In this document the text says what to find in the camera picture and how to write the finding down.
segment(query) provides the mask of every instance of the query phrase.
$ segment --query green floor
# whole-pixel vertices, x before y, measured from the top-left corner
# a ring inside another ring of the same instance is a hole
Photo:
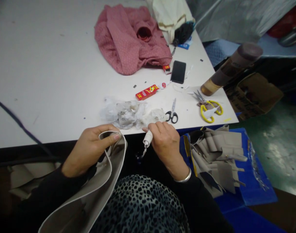
[[[282,100],[266,115],[231,128],[244,127],[272,186],[296,195],[296,106]]]

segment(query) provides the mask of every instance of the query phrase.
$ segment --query yellow scissors handle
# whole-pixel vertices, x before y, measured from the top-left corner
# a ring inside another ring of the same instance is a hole
[[[204,105],[201,105],[201,116],[202,116],[203,120],[207,123],[213,123],[215,121],[214,117],[211,117],[211,120],[206,119],[206,117],[203,114],[203,112],[205,112],[205,111],[207,111],[206,107]]]
[[[210,100],[208,101],[208,103],[210,103],[211,105],[213,105],[212,103],[216,104],[218,107],[220,107],[220,111],[216,110],[216,114],[217,115],[222,115],[223,114],[223,108],[222,106],[220,105],[220,103],[216,102],[216,101],[213,101],[213,100]]]

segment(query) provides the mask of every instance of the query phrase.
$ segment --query cardboard box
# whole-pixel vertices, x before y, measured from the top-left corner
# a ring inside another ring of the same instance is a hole
[[[268,113],[284,96],[259,73],[245,77],[237,86],[226,90],[226,94],[234,111],[241,112],[241,120]]]

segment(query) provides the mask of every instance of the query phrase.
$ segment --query black scissors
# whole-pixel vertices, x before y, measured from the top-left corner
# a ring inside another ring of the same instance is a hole
[[[167,113],[165,113],[165,115],[169,115],[169,118],[168,118],[168,120],[166,120],[166,121],[169,121],[169,120],[171,120],[171,122],[173,123],[173,124],[176,124],[176,122],[178,121],[178,115],[177,115],[177,113],[176,112],[174,112],[174,110],[175,110],[175,105],[176,105],[176,98],[174,99],[174,102],[173,102],[173,106],[172,106],[172,111],[168,111]]]

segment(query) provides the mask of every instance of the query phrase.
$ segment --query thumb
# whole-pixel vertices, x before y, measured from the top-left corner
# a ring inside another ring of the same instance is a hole
[[[105,150],[107,147],[115,144],[121,138],[121,134],[115,133],[111,134],[110,136],[100,140],[100,147]]]

